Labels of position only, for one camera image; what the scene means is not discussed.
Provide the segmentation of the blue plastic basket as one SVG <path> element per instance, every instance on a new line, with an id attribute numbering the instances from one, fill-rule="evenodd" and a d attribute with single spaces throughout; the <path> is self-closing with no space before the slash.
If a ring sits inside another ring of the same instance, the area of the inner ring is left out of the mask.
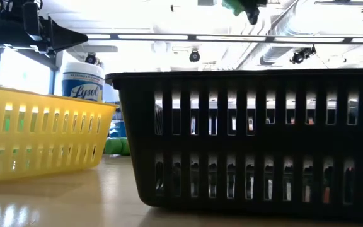
<path id="1" fill-rule="evenodd" d="M 123 120 L 112 120 L 109 128 L 109 137 L 127 137 Z"/>

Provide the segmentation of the ceiling track fixture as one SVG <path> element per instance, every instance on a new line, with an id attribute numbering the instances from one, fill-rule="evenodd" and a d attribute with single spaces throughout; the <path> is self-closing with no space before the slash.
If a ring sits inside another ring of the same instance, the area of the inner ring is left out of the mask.
<path id="1" fill-rule="evenodd" d="M 315 0 L 314 5 L 339 9 L 356 9 L 363 13 L 363 0 Z"/>

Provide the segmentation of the small green shampoo bottle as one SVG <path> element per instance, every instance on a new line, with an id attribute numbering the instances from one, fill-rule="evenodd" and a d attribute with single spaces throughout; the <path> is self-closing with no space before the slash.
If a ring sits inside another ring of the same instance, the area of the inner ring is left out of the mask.
<path id="1" fill-rule="evenodd" d="M 230 10 L 235 16 L 238 16 L 245 10 L 240 0 L 222 0 L 221 5 Z"/>
<path id="2" fill-rule="evenodd" d="M 105 154 L 122 154 L 121 140 L 117 137 L 108 137 L 105 143 Z"/>
<path id="3" fill-rule="evenodd" d="M 121 137 L 120 142 L 122 143 L 121 155 L 130 156 L 129 143 L 126 137 Z"/>

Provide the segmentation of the long ceiling light bar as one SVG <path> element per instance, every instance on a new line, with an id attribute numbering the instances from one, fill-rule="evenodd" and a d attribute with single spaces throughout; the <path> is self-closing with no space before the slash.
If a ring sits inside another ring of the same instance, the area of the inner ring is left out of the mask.
<path id="1" fill-rule="evenodd" d="M 271 36 L 271 35 L 201 35 L 165 33 L 88 33 L 90 40 L 167 41 L 167 42 L 236 42 L 266 44 L 363 45 L 363 37 Z"/>

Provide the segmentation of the Lysol wipes canister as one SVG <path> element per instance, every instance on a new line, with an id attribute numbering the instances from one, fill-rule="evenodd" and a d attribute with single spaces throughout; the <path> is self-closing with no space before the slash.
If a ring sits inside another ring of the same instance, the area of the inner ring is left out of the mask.
<path id="1" fill-rule="evenodd" d="M 102 102 L 104 70 L 85 62 L 68 62 L 61 67 L 62 95 Z"/>

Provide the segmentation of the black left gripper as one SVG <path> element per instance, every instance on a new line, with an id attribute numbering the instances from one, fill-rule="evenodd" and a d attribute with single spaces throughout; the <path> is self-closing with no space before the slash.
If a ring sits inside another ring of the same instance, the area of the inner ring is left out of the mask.
<path id="1" fill-rule="evenodd" d="M 58 53 L 88 41 L 51 17 L 45 20 L 39 15 L 42 8 L 41 1 L 0 1 L 0 48 Z"/>

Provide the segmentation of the yellow plastic basket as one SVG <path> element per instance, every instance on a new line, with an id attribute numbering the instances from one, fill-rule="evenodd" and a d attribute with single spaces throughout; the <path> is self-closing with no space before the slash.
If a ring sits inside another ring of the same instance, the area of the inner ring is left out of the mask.
<path id="1" fill-rule="evenodd" d="M 30 168 L 0 182 L 97 166 L 118 105 L 0 86 L 0 120 L 24 116 L 33 144 Z"/>

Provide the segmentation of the black plastic basket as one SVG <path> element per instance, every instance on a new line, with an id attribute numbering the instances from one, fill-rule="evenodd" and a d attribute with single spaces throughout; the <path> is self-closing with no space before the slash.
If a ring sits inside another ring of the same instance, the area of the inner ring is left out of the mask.
<path id="1" fill-rule="evenodd" d="M 284 201 L 289 124 L 363 130 L 363 69 L 110 73 L 141 201 L 153 207 L 337 218 L 363 207 Z"/>

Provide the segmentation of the black ceiling-mounted device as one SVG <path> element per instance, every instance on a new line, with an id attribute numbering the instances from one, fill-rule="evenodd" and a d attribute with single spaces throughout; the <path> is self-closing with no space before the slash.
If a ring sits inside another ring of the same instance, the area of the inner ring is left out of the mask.
<path id="1" fill-rule="evenodd" d="M 312 55 L 316 54 L 316 48 L 313 45 L 312 47 L 303 47 L 298 50 L 295 50 L 293 56 L 289 60 L 292 64 L 301 64 L 304 60 L 309 59 Z"/>

